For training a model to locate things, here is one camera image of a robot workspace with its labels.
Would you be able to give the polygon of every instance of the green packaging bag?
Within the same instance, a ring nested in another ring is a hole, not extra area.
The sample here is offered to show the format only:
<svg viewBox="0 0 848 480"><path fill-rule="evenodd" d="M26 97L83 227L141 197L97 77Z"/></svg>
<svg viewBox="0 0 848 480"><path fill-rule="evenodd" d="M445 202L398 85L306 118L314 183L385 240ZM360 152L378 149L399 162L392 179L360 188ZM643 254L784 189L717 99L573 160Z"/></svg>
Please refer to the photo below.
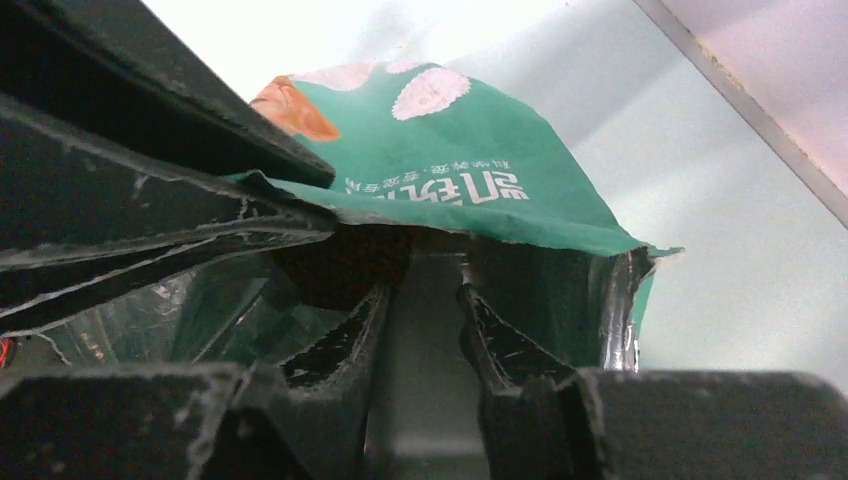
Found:
<svg viewBox="0 0 848 480"><path fill-rule="evenodd" d="M566 363L636 367L654 259L677 249L631 237L532 108L410 62L280 76L251 105L337 172L273 185L352 225L471 234L467 281L504 320Z"/></svg>
<svg viewBox="0 0 848 480"><path fill-rule="evenodd" d="M631 237L532 108L439 65L378 62L279 76L251 105L332 164L337 178L329 189L257 171L231 180L259 178L281 195L329 207L346 233L324 250L287 249L282 277L291 279L273 280L279 269L269 255L239 257L180 277L179 305L162 297L173 290L163 283L73 317L45 332L70 363L282 362L343 321L355 302L321 305L321 296L363 268L334 257L302 264L298 277L293 265L365 250L369 229L388 225L470 238L455 252L465 258L465 281L562 362L636 369L655 259L677 250ZM379 264L392 255L374 238L368 261ZM310 277L326 291L310 296L293 285ZM104 328L118 310L121 321ZM85 353L89 344L108 351L106 359Z"/></svg>

